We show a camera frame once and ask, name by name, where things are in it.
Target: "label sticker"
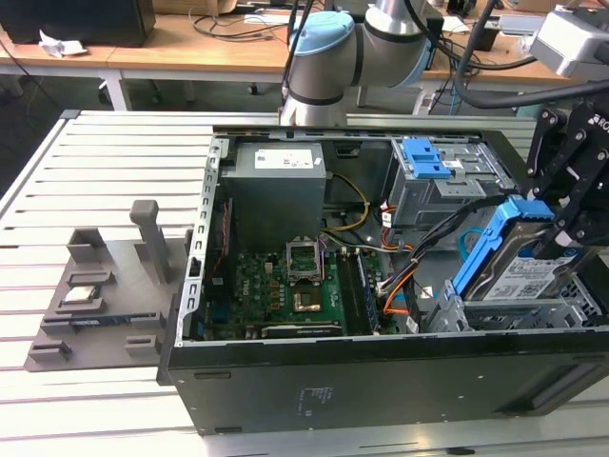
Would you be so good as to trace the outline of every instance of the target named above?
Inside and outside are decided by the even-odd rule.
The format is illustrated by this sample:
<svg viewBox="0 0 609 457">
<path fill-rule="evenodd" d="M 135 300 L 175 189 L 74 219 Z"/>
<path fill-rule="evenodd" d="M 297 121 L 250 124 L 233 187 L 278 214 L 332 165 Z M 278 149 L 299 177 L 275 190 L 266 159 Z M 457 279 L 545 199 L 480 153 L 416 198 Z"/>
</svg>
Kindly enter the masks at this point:
<svg viewBox="0 0 609 457">
<path fill-rule="evenodd" d="M 431 286 L 422 288 L 419 298 L 434 298 L 434 289 Z"/>
<path fill-rule="evenodd" d="M 462 169 L 461 160 L 442 160 L 442 164 L 448 169 Z"/>
<path fill-rule="evenodd" d="M 556 260 L 539 260 L 519 255 L 486 292 L 484 300 L 538 298 L 554 281 L 555 271 L 573 261 L 577 253 L 576 249 L 568 249 Z"/>
<path fill-rule="evenodd" d="M 334 387 L 301 388 L 296 400 L 296 415 L 311 417 L 330 410 Z"/>
<path fill-rule="evenodd" d="M 256 169 L 312 169 L 311 149 L 260 149 L 254 157 Z"/>
<path fill-rule="evenodd" d="M 387 227 L 388 229 L 391 229 L 391 213 L 390 212 L 383 213 L 383 227 Z"/>
<path fill-rule="evenodd" d="M 410 333 L 419 333 L 419 324 L 410 316 L 406 318 L 406 326 L 410 330 Z"/>
<path fill-rule="evenodd" d="M 74 321 L 71 324 L 73 326 L 99 326 L 99 321 L 91 319 L 88 321 Z"/>
</svg>

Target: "blue plastic latch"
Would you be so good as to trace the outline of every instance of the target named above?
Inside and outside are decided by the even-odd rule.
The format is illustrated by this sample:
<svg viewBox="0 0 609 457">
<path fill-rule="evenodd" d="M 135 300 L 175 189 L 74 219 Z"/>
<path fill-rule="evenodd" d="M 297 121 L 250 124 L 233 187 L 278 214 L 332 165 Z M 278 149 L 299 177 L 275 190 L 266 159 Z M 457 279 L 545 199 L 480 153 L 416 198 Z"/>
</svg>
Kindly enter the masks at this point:
<svg viewBox="0 0 609 457">
<path fill-rule="evenodd" d="M 449 178 L 450 170 L 440 160 L 440 153 L 425 138 L 404 138 L 403 157 L 412 166 L 415 178 Z"/>
<path fill-rule="evenodd" d="M 461 295 L 480 270 L 484 261 L 503 244 L 503 229 L 513 219 L 552 220 L 554 213 L 542 200 L 523 200 L 514 195 L 499 205 L 478 243 L 453 279 L 455 291 Z"/>
</svg>

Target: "wooden desk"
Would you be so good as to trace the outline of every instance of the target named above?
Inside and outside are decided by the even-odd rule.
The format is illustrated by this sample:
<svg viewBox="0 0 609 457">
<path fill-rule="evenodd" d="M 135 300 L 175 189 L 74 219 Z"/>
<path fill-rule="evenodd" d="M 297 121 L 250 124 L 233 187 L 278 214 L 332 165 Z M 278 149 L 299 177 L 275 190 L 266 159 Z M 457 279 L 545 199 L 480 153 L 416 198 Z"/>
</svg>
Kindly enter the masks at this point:
<svg viewBox="0 0 609 457">
<path fill-rule="evenodd" d="M 496 10 L 498 14 L 517 13 Z M 235 17 L 223 18 L 232 22 Z M 209 23 L 202 26 L 208 30 Z M 258 29 L 262 25 L 236 23 L 218 28 L 218 33 L 235 33 Z M 275 30 L 285 40 L 286 28 Z M 465 45 L 469 34 L 452 34 L 450 38 Z M 29 73 L 52 76 L 103 78 L 115 109 L 130 109 L 123 87 L 126 79 L 170 79 L 183 81 L 232 81 L 248 83 L 279 83 L 287 57 L 285 43 L 279 40 L 256 43 L 232 43 L 204 36 L 197 32 L 185 15 L 157 15 L 155 30 L 142 48 L 88 47 L 83 56 L 56 59 L 47 56 L 37 45 L 13 45 L 6 34 L 0 39 Z M 483 62 L 506 63 L 519 60 L 514 45 L 516 38 L 498 35 L 491 52 L 477 52 Z M 0 52 L 0 73 L 21 74 L 10 58 Z M 422 89 L 416 113 L 423 113 L 425 103 L 449 75 L 448 59 L 437 53 L 433 68 L 423 74 L 417 86 Z M 557 76 L 543 64 L 536 63 L 514 70 L 481 71 L 472 79 L 470 88 L 497 91 L 532 91 L 574 84 Z M 363 105 L 365 88 L 358 105 Z"/>
<path fill-rule="evenodd" d="M 230 23 L 234 17 L 221 20 Z M 208 30 L 210 22 L 201 26 Z M 264 27 L 263 24 L 237 23 L 216 28 L 216 33 L 239 33 Z M 274 30 L 285 40 L 287 28 Z M 157 16 L 154 31 L 143 48 L 117 48 L 108 59 L 112 69 L 198 70 L 241 73 L 276 73 L 284 70 L 285 43 L 274 39 L 254 43 L 232 43 L 205 36 L 195 30 L 183 15 Z"/>
<path fill-rule="evenodd" d="M 38 45 L 15 45 L 5 32 L 0 33 L 0 40 L 7 47 L 10 54 L 23 66 L 48 67 L 80 67 L 98 68 L 108 67 L 107 61 L 116 50 L 114 46 L 91 46 L 88 53 L 80 55 L 67 55 L 61 59 L 48 55 Z M 0 49 L 0 65 L 14 65 L 12 59 L 3 49 Z"/>
</svg>

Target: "white paper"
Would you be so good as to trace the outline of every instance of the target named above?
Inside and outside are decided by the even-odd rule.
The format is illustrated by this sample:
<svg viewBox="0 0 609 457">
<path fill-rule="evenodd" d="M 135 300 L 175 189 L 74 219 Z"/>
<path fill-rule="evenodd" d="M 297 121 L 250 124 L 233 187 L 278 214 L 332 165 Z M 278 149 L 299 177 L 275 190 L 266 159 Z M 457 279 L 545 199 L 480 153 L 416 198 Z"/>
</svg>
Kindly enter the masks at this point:
<svg viewBox="0 0 609 457">
<path fill-rule="evenodd" d="M 64 55 L 76 55 L 87 52 L 80 41 L 61 41 L 44 34 L 41 30 L 39 31 L 41 41 L 38 43 L 38 46 L 45 50 L 48 55 L 61 59 Z"/>
<path fill-rule="evenodd" d="M 260 149 L 254 157 L 256 169 L 312 169 L 311 149 Z"/>
<path fill-rule="evenodd" d="M 469 27 L 467 27 L 458 16 L 444 16 L 442 31 L 449 33 L 466 33 L 469 31 Z"/>
</svg>

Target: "yellow wire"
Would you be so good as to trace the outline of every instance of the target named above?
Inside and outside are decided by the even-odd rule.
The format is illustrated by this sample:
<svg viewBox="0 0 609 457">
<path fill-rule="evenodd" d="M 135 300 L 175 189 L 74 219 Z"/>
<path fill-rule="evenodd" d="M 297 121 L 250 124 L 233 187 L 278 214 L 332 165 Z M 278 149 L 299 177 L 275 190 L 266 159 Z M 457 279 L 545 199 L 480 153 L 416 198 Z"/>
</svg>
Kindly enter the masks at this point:
<svg viewBox="0 0 609 457">
<path fill-rule="evenodd" d="M 360 188 L 358 188 L 355 184 L 353 184 L 353 182 L 351 180 L 349 180 L 346 176 L 339 174 L 339 173 L 334 173 L 334 176 L 340 177 L 349 186 L 351 186 L 353 188 L 353 190 L 358 192 L 358 194 L 362 198 L 362 202 L 363 202 L 363 214 L 358 222 L 354 222 L 353 224 L 349 224 L 348 226 L 326 227 L 322 231 L 346 231 L 346 230 L 356 229 L 357 227 L 360 227 L 361 225 L 363 225 L 363 223 L 367 219 L 368 212 L 369 212 L 368 207 L 370 206 L 370 202 L 368 202 L 368 200 L 365 198 L 365 195 L 363 195 L 363 192 L 360 190 Z"/>
</svg>

